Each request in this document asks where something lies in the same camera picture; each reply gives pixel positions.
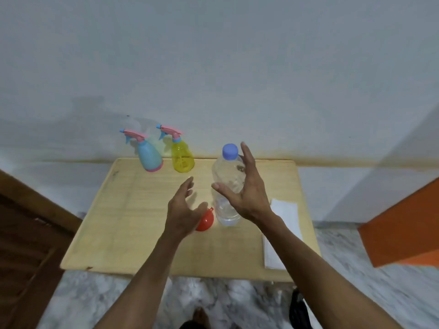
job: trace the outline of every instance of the table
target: table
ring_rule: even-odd
[[[179,173],[165,158],[160,171],[146,172],[137,158],[119,158],[109,171],[62,263],[63,269],[134,275],[153,250],[166,220],[167,204],[180,184],[194,177],[191,207],[213,206],[214,159],[195,159]],[[296,202],[304,242],[320,254],[314,228],[292,160],[256,160],[268,198]],[[175,254],[171,275],[291,282],[287,271],[264,268],[262,234],[249,221],[186,237]]]

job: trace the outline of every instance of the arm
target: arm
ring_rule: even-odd
[[[187,206],[192,180],[186,180],[170,200],[165,230],[154,250],[95,328],[152,328],[178,245],[207,210],[207,202],[193,211]]]
[[[241,148],[246,172],[243,190],[235,194],[223,184],[212,184],[212,187],[267,237],[322,327],[401,329],[391,316],[297,238],[271,211],[255,159],[244,143]]]

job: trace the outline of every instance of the marble floor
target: marble floor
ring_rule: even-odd
[[[371,266],[354,229],[317,229],[323,258],[383,307],[404,328],[439,328],[439,270],[428,267]],[[83,272],[65,272],[38,329],[92,328],[128,284],[128,280]],[[156,328],[178,328],[203,306],[213,329],[233,323],[246,328],[291,328],[291,285],[244,280],[168,279]],[[321,328],[311,315],[314,329]]]

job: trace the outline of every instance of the spray nozzle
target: spray nozzle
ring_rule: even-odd
[[[129,140],[132,138],[135,138],[138,143],[142,143],[143,141],[145,141],[145,138],[148,138],[148,135],[140,132],[136,132],[135,130],[132,129],[120,128],[119,131],[125,135],[126,144],[128,144]]]
[[[181,141],[180,135],[183,135],[183,132],[181,130],[178,130],[170,126],[163,126],[161,124],[158,124],[156,128],[162,131],[159,139],[162,139],[166,135],[172,135],[172,141],[174,143],[179,143]]]

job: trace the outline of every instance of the forearm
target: forearm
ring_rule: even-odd
[[[325,329],[401,328],[271,213],[258,224]]]
[[[125,291],[96,328],[151,328],[179,239],[162,235]]]

